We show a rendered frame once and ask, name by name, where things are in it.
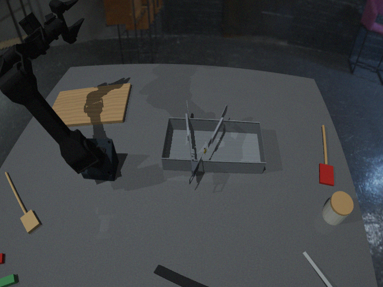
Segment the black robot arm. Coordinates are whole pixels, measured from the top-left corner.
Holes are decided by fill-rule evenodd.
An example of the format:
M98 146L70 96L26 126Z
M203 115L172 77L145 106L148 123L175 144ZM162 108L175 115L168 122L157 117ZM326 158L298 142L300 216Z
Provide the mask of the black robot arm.
M52 36L43 29L32 12L19 24L28 36L24 43L13 45L2 56L1 92L12 102L24 105L29 110L58 143L62 157L78 174L91 167L102 169L105 148L95 146L78 129L71 131L38 91L32 63L27 58L36 59L46 55L53 41Z

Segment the red spatula with wooden handle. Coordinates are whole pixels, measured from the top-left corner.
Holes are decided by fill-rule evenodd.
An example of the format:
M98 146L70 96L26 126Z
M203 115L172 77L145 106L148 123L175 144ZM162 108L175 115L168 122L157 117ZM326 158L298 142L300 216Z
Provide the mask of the red spatula with wooden handle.
M334 168L333 166L328 165L328 156L327 156L327 144L325 136L325 126L322 125L322 134L323 134L323 144L324 144L324 163L319 163L319 183L329 186L334 186Z

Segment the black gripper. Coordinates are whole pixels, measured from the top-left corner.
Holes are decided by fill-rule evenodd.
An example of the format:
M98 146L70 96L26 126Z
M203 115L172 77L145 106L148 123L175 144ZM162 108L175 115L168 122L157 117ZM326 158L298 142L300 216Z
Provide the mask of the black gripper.
M77 34L84 21L84 18L81 18L72 26L67 27L63 16L63 13L68 11L76 2L78 2L78 0L71 0L67 2L51 0L49 2L49 7L52 12L57 15L57 18L54 18L53 22L51 22L49 25L45 25L44 29L50 33L53 40L58 40L59 35L62 35L63 40L69 44L73 44L77 40Z

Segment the light brown wooden board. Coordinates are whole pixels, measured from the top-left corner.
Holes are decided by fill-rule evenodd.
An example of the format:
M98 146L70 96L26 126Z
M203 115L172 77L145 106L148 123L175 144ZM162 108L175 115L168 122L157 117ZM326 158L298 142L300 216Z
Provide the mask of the light brown wooden board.
M123 123L130 89L124 83L62 91L52 109L67 127Z

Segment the grey cylinder with tan top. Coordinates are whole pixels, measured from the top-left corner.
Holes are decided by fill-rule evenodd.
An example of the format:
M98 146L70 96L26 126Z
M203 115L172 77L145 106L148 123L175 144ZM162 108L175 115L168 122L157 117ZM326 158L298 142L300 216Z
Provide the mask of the grey cylinder with tan top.
M328 224L339 225L352 210L352 198L343 191L337 191L323 207L322 216Z

